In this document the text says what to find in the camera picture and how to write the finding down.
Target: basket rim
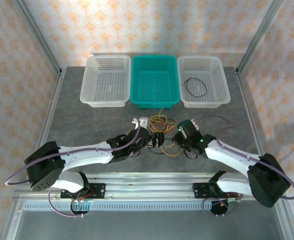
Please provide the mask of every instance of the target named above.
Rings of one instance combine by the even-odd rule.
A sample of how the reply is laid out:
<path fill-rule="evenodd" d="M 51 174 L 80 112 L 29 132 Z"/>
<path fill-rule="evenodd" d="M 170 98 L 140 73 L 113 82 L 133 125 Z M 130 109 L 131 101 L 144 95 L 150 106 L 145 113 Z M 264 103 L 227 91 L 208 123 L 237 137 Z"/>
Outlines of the basket rim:
<path fill-rule="evenodd" d="M 96 101 L 88 101 L 84 98 L 84 86 L 85 83 L 87 82 L 87 80 L 85 79 L 87 77 L 87 73 L 88 73 L 88 65 L 89 65 L 89 60 L 90 59 L 98 59 L 98 58 L 103 58 L 103 59 L 114 59 L 114 58 L 119 58 L 119 59 L 126 59 L 128 61 L 128 77 L 127 79 L 125 79 L 125 81 L 127 82 L 128 86 L 127 86 L 127 95 L 125 95 L 125 99 L 124 100 L 96 100 Z M 129 99 L 130 99 L 130 93 L 131 93 L 131 57 L 128 55 L 95 55 L 95 56 L 91 56 L 87 59 L 86 62 L 86 67 L 85 67 L 85 71 L 83 74 L 83 78 L 82 78 L 82 84 L 81 84 L 81 90 L 80 90 L 80 101 L 84 104 L 120 104 L 120 103 L 126 103 Z"/>
<path fill-rule="evenodd" d="M 227 89 L 226 89 L 226 98 L 224 99 L 224 101 L 187 101 L 184 97 L 183 97 L 183 91 L 181 89 L 182 86 L 182 81 L 181 81 L 181 73 L 180 73 L 180 62 L 179 60 L 183 60 L 186 58 L 191 58 L 191 59 L 211 59 L 211 60 L 217 60 L 218 61 L 218 65 L 220 67 L 220 69 L 223 70 L 223 66 L 222 66 L 222 62 L 221 59 L 218 58 L 217 56 L 205 56 L 205 55 L 187 55 L 187 56 L 180 56 L 177 58 L 177 68 L 178 68 L 178 79 L 179 79 L 179 91 L 180 91 L 180 97 L 181 97 L 181 101 L 185 104 L 195 104 L 195 105 L 212 105 L 212 104 L 227 104 L 230 102 L 231 98 L 230 98 L 230 92 L 229 92 L 229 87 L 228 87 L 228 82 L 226 79 L 226 75 L 225 73 L 222 74 L 222 81 L 224 84 L 227 85 Z"/>
<path fill-rule="evenodd" d="M 137 101 L 133 98 L 132 95 L 132 91 L 130 92 L 130 101 L 133 104 L 137 104 L 137 105 L 161 105 L 161 104 L 177 104 L 178 102 L 180 102 L 181 97 L 180 97 L 180 87 L 179 87 L 179 77 L 178 77 L 178 66 L 177 66 L 177 58 L 174 55 L 154 55 L 154 54 L 149 54 L 149 55 L 138 55 L 138 56 L 134 56 L 132 59 L 132 68 L 131 68 L 131 72 L 134 72 L 134 64 L 135 64 L 135 60 L 136 59 L 143 59 L 143 58 L 168 58 L 168 59 L 172 59 L 174 61 L 176 69 L 175 69 L 175 75 L 176 75 L 176 91 L 177 91 L 177 98 L 171 101 Z M 131 74 L 131 88 L 132 88 L 132 84 L 133 84 L 133 74 Z"/>

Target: gray table surface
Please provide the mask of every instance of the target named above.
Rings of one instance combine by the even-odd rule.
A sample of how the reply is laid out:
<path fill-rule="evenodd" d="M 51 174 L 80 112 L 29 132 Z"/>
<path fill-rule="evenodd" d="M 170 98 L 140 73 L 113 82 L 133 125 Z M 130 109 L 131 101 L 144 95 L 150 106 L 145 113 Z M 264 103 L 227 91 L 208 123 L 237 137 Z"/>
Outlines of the gray table surface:
<path fill-rule="evenodd" d="M 59 146 L 76 147 L 93 145 L 106 141 L 133 129 L 133 116 L 149 117 L 157 114 L 160 109 L 140 109 L 130 101 L 125 107 L 93 108 L 80 102 L 80 90 L 84 67 L 68 67 L 62 84 L 61 92 L 50 127 L 48 141 L 56 141 Z M 247 117 L 240 88 L 232 67 L 224 68 L 228 82 L 231 101 L 218 108 L 185 108 L 182 102 L 172 108 L 165 108 L 162 113 L 177 122 L 205 115 L 219 115 L 231 121 L 236 128 L 223 131 L 219 137 L 225 143 L 256 153 L 253 134 Z M 217 131 L 227 126 L 223 120 L 208 117 L 198 122 L 202 134 L 216 135 Z M 171 131 L 166 138 L 174 136 Z M 175 154 L 179 147 L 168 149 Z M 75 168 L 75 171 L 87 173 L 170 173 L 197 172 L 215 173 L 219 170 L 234 172 L 232 168 L 199 156 L 188 159 L 182 153 L 177 157 L 155 154 L 143 149 L 138 157 L 129 157 L 125 161 L 110 164 L 93 164 Z"/>

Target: black wire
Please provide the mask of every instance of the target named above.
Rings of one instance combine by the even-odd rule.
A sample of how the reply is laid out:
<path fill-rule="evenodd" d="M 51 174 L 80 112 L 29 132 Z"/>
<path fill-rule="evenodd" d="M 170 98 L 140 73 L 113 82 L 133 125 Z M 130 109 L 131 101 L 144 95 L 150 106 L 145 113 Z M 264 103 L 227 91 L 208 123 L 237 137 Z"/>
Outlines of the black wire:
<path fill-rule="evenodd" d="M 148 148 L 148 149 L 149 149 L 149 151 L 151 151 L 154 154 L 164 154 L 163 152 L 155 152 L 155 151 L 152 151 L 150 148 Z"/>
<path fill-rule="evenodd" d="M 203 95 L 201 95 L 201 96 L 195 96 L 194 94 L 192 94 L 192 93 L 189 91 L 189 89 L 188 89 L 188 82 L 189 82 L 190 79 L 196 79 L 196 80 L 198 80 L 199 82 L 201 82 L 201 83 L 204 85 L 205 89 L 206 89 L 206 93 L 203 94 Z M 197 79 L 197 78 L 195 78 L 195 77 L 190 77 L 190 78 L 188 78 L 183 84 L 184 84 L 184 85 L 186 84 L 186 90 L 187 90 L 188 93 L 189 93 L 190 95 L 192 95 L 194 98 L 200 98 L 200 97 L 203 97 L 203 96 L 205 96 L 205 95 L 208 93 L 208 89 L 207 89 L 206 85 L 203 83 L 203 81 L 200 80 L 200 79 Z"/>
<path fill-rule="evenodd" d="M 162 134 L 167 130 L 168 124 L 166 123 L 165 129 L 161 132 Z"/>
<path fill-rule="evenodd" d="M 130 157 L 132 157 L 132 158 L 136 158 L 137 156 L 140 155 L 140 153 L 141 153 L 141 151 L 139 151 L 137 155 L 135 155 L 135 156 L 130 156 Z"/>
<path fill-rule="evenodd" d="M 194 157 L 194 158 L 189 157 L 187 155 L 187 152 L 186 152 L 186 149 L 185 148 L 183 149 L 183 152 L 185 153 L 186 157 L 189 158 L 189 159 L 196 159 L 198 157 L 198 155 L 196 155 L 196 157 Z"/>
<path fill-rule="evenodd" d="M 177 122 L 176 122 L 174 119 L 172 119 L 172 118 L 169 118 L 169 117 L 167 117 L 167 119 L 169 119 L 170 121 L 172 121 L 172 122 L 174 122 L 174 123 L 176 123 L 176 124 L 177 124 Z"/>

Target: yellow wire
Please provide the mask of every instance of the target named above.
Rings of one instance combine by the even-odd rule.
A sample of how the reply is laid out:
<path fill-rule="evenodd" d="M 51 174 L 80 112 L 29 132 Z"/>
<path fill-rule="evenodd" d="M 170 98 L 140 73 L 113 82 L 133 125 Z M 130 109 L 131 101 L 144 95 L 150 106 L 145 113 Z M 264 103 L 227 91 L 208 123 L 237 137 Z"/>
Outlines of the yellow wire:
<path fill-rule="evenodd" d="M 172 145 L 169 145 L 169 146 L 165 146 L 165 148 L 171 148 L 172 146 L 175 146 L 176 144 L 173 143 Z"/>
<path fill-rule="evenodd" d="M 152 115 L 150 117 L 150 125 L 151 125 L 150 130 L 153 133 L 165 133 L 165 132 L 171 130 L 173 127 L 178 126 L 178 123 L 176 123 L 176 122 L 168 122 L 167 116 L 161 114 L 162 110 L 163 110 L 163 108 L 159 111 L 158 115 Z M 163 123 L 163 122 L 164 122 L 164 125 L 172 124 L 172 126 L 167 126 L 165 130 L 160 131 L 160 130 L 156 129 L 156 127 L 153 125 L 153 123 Z"/>
<path fill-rule="evenodd" d="M 177 154 L 175 154 L 175 155 L 171 155 L 171 154 L 165 152 L 165 151 L 162 149 L 162 147 L 161 147 L 160 149 L 162 150 L 162 152 L 163 152 L 164 154 L 166 154 L 166 155 L 169 156 L 169 157 L 176 157 L 176 156 L 178 156 L 179 154 L 181 154 L 182 151 L 183 151 L 183 148 L 182 148 L 182 149 L 180 150 L 179 153 L 177 153 Z"/>

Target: patterned wallpaper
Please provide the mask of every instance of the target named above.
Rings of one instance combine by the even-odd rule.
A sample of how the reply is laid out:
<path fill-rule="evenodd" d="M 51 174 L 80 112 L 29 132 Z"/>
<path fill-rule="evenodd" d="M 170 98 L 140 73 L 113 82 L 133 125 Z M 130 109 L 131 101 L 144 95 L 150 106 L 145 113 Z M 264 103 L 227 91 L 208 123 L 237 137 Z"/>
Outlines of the patterned wallpaper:
<path fill-rule="evenodd" d="M 198 54 L 238 66 L 271 0 L 25 0 L 62 68 L 90 53 Z"/>
<path fill-rule="evenodd" d="M 294 0 L 283 2 L 242 80 L 264 150 L 294 180 Z"/>
<path fill-rule="evenodd" d="M 34 151 L 56 74 L 12 0 L 0 0 L 0 234 L 14 188 L 5 179 Z"/>

